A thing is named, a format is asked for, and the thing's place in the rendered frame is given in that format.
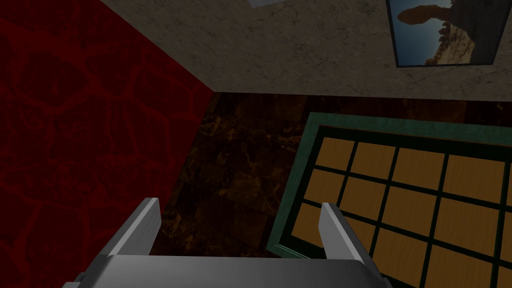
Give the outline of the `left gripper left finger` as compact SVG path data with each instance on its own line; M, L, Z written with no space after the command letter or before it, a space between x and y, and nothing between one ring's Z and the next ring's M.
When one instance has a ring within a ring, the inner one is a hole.
M159 200L145 198L107 243L107 255L149 255L161 224Z

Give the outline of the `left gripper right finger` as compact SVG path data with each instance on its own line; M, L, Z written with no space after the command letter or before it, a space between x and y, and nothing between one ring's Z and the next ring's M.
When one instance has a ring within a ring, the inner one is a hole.
M327 259L369 263L369 254L334 203L321 204L318 231Z

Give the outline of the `green framed wooden grid window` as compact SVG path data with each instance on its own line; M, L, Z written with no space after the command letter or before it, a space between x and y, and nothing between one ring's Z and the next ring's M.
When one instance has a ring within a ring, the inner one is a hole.
M322 203L393 288L512 288L512 127L312 112L267 249L325 258Z

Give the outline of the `framed rock landscape picture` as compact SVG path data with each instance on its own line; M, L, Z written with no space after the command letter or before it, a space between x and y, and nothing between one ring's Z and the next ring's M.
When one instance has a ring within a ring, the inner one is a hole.
M396 66L492 65L512 0L386 0Z

